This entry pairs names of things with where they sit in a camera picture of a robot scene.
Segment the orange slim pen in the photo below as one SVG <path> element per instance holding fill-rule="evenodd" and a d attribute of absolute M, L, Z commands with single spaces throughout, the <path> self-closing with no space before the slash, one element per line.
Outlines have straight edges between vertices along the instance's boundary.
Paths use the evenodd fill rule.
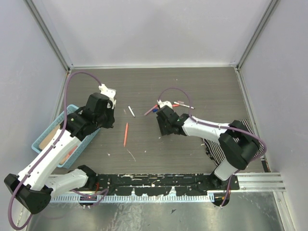
<path fill-rule="evenodd" d="M 123 146 L 124 147 L 127 144 L 127 137 L 128 137 L 128 122 L 126 123 L 126 127 L 125 127 L 125 135 L 124 135 L 124 141 L 123 141 Z"/>

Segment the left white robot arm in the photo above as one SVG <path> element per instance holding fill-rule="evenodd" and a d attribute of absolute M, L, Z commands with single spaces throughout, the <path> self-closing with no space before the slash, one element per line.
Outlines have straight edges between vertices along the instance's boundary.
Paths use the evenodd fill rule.
<path fill-rule="evenodd" d="M 90 134 L 99 128 L 112 128 L 114 107 L 113 93 L 91 94 L 87 104 L 68 115 L 48 146 L 17 175 L 8 174 L 4 183 L 31 214 L 38 214 L 50 200 L 67 191 L 83 188 L 91 191 L 96 187 L 96 173 L 86 165 L 49 180 L 50 174 L 64 157 Z"/>

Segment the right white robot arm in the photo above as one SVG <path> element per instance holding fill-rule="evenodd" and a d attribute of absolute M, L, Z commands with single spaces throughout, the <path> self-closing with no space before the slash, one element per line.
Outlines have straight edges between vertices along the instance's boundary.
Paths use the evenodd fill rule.
<path fill-rule="evenodd" d="M 246 169 L 262 150 L 261 142 L 243 121 L 219 124 L 199 120 L 189 114 L 178 115 L 167 105 L 159 107 L 156 119 L 163 136 L 176 134 L 203 140 L 208 156 L 217 165 L 209 180 L 217 190 L 224 189 L 231 176 Z"/>

